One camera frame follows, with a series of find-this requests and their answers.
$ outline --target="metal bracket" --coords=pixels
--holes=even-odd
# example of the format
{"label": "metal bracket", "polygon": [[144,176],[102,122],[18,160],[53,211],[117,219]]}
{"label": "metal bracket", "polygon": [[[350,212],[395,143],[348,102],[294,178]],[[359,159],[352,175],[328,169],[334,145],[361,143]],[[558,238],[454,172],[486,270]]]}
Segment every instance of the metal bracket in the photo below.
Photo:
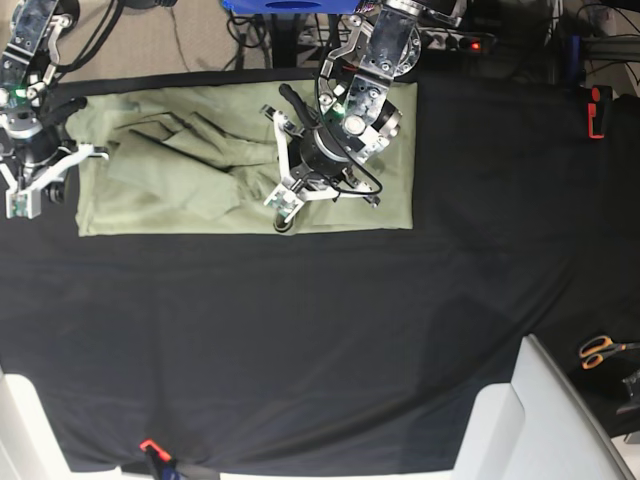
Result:
{"label": "metal bracket", "polygon": [[24,217],[33,219],[42,212],[41,192],[54,182],[63,181],[67,171],[86,160],[89,157],[102,157],[109,159],[106,150],[96,148],[93,145],[81,144],[77,151],[69,154],[51,167],[43,168],[33,178],[33,181],[24,188],[15,178],[6,163],[0,163],[0,173],[7,182],[8,188],[5,192],[7,218]]}

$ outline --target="red clamp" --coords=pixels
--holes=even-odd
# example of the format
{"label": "red clamp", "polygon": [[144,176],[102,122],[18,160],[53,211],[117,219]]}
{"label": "red clamp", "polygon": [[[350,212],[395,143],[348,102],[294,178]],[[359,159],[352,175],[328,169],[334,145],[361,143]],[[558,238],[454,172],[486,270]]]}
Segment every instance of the red clamp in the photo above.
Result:
{"label": "red clamp", "polygon": [[163,462],[169,463],[171,461],[171,455],[169,455],[166,450],[163,450],[162,448],[160,448],[158,444],[153,440],[147,439],[140,444],[140,450],[142,450],[145,453],[148,452],[149,448],[155,451],[155,453],[158,454],[158,457],[160,458],[160,460],[162,460]]}
{"label": "red clamp", "polygon": [[587,104],[589,138],[596,140],[604,138],[612,102],[611,87],[597,85],[591,89],[591,101]]}

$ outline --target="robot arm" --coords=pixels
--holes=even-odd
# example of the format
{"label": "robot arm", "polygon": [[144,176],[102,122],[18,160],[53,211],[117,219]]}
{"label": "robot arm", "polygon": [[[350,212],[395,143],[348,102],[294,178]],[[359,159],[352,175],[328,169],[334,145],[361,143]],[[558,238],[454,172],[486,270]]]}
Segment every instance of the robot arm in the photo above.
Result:
{"label": "robot arm", "polygon": [[7,218],[35,218],[41,192],[54,202],[63,200],[69,168],[89,157],[107,157],[93,145],[62,140],[60,125],[86,106],[85,99],[45,108],[60,62],[57,42],[72,25],[59,0],[22,0],[14,12],[0,63],[0,134],[5,137],[0,173],[9,187]]}
{"label": "robot arm", "polygon": [[[417,23],[425,8],[412,0],[384,0],[375,24],[351,16],[349,41],[327,55],[320,71],[320,113],[310,113],[288,85],[281,87],[304,128],[291,125],[282,112],[273,112],[268,106],[263,109],[274,122],[282,178],[265,201],[277,211],[276,230],[288,230],[309,201],[340,197],[362,198],[374,208],[380,204],[377,194],[382,186],[364,165],[400,130],[402,113],[387,95],[394,78],[408,73],[418,62],[421,40]],[[344,71],[352,72],[347,81]],[[332,87],[338,76],[341,78]],[[291,137],[286,149],[285,134]],[[377,190],[369,180],[377,184]]]}
{"label": "robot arm", "polygon": [[[281,94],[303,126],[282,112],[263,109],[273,121],[281,183],[265,204],[277,210],[276,228],[286,230],[305,205],[317,200],[362,198],[380,203],[382,184],[365,168],[400,129],[401,112],[387,100],[394,78],[408,73],[421,50],[419,17],[429,0],[382,0],[375,23],[360,15],[346,45],[326,55],[316,85],[316,105],[306,105],[289,87]],[[57,80],[57,41],[73,25],[64,0],[21,0],[0,64],[0,173],[9,188],[7,216],[40,214],[41,192],[60,200],[68,169],[86,158],[108,158],[103,149],[62,140],[61,125],[86,105],[76,99],[51,111],[47,95]],[[371,10],[371,3],[365,2]]]}

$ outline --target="green led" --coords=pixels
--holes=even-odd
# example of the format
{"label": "green led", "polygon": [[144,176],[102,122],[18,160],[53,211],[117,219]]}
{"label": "green led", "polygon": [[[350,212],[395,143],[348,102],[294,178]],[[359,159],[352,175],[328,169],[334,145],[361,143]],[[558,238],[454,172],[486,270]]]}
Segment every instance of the green led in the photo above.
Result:
{"label": "green led", "polygon": [[344,107],[340,103],[336,103],[333,106],[333,111],[336,112],[338,115],[344,115]]}

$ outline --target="screw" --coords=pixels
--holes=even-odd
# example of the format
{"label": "screw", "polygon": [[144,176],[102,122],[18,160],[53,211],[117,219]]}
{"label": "screw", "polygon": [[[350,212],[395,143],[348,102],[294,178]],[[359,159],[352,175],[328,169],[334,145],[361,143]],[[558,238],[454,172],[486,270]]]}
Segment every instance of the screw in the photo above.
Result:
{"label": "screw", "polygon": [[364,120],[357,115],[349,115],[344,119],[344,129],[351,135],[361,135],[367,128],[367,124]]}
{"label": "screw", "polygon": [[324,105],[325,107],[331,105],[331,102],[333,101],[333,99],[331,98],[331,95],[329,95],[328,93],[321,94],[319,97],[319,100],[320,100],[320,104]]}
{"label": "screw", "polygon": [[354,27],[359,27],[360,25],[362,25],[362,18],[360,18],[358,15],[351,15],[349,17],[349,21]]}

